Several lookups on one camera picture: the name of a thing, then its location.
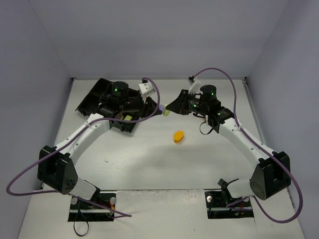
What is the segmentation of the lime green curved brick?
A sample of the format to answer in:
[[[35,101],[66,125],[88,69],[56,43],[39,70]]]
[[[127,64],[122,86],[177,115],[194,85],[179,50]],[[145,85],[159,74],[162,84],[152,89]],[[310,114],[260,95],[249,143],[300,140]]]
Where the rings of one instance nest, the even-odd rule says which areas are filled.
[[[124,120],[126,120],[126,121],[130,121],[132,118],[133,118],[132,116],[127,115],[127,116],[124,118]]]

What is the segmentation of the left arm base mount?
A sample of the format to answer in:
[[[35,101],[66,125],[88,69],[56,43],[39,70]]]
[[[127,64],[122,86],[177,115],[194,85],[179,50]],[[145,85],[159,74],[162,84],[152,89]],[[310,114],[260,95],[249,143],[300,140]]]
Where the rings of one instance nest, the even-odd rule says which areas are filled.
[[[115,191],[101,191],[100,197],[99,204],[115,208],[115,205],[110,204],[110,201],[116,203]],[[68,222],[113,222],[114,216],[114,213],[107,209],[83,202],[74,196],[71,198]]]

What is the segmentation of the purple square brick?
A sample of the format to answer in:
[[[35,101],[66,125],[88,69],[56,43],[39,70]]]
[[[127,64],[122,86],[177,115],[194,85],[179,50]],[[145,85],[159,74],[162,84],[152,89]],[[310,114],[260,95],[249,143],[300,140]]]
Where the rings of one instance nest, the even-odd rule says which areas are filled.
[[[164,114],[164,112],[165,112],[164,105],[159,105],[159,110],[161,111],[162,114]]]

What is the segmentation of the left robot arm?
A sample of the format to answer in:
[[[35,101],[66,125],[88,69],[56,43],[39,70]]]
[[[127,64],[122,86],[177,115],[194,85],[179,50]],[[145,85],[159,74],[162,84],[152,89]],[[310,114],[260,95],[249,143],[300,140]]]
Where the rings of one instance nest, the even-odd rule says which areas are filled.
[[[152,79],[143,78],[133,97],[127,83],[117,81],[111,85],[111,91],[102,95],[89,118],[74,133],[54,147],[45,146],[40,151],[37,177],[62,195],[96,200],[100,189],[76,172],[81,155],[114,125],[135,124],[161,114],[160,101],[151,98],[151,94],[160,93]]]

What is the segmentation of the orange oval brick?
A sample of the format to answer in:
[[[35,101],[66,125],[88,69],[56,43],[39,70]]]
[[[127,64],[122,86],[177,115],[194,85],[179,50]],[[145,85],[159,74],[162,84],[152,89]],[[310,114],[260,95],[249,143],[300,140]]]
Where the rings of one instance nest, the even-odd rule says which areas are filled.
[[[175,132],[173,135],[174,143],[180,143],[183,140],[183,138],[184,138],[184,132],[181,130]]]

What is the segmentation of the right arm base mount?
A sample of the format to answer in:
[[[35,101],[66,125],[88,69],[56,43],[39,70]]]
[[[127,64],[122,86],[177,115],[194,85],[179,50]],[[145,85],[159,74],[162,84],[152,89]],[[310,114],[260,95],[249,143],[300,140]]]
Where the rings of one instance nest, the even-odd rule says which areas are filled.
[[[206,190],[204,192],[208,219],[254,218],[250,199],[248,197],[233,198],[227,189],[229,184],[236,181],[238,179],[230,182],[220,179],[218,181],[220,189]]]

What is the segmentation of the lime green square brick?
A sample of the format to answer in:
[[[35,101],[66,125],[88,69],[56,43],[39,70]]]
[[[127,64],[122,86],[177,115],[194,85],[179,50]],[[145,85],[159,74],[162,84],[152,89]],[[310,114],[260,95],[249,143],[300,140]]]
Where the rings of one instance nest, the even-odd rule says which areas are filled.
[[[165,111],[165,112],[163,113],[163,115],[164,115],[165,117],[167,117],[169,114],[170,114],[170,111]]]

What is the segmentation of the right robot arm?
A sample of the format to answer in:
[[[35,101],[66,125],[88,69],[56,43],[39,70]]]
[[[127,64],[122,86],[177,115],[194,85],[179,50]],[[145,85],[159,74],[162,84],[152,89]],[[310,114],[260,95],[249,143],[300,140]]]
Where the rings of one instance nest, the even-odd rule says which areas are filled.
[[[289,156],[264,146],[249,133],[243,134],[234,113],[217,99],[214,85],[202,86],[199,94],[181,90],[166,109],[180,115],[195,113],[205,117],[213,131],[229,140],[246,157],[254,169],[251,178],[218,182],[232,198],[256,196],[266,200],[291,185]]]

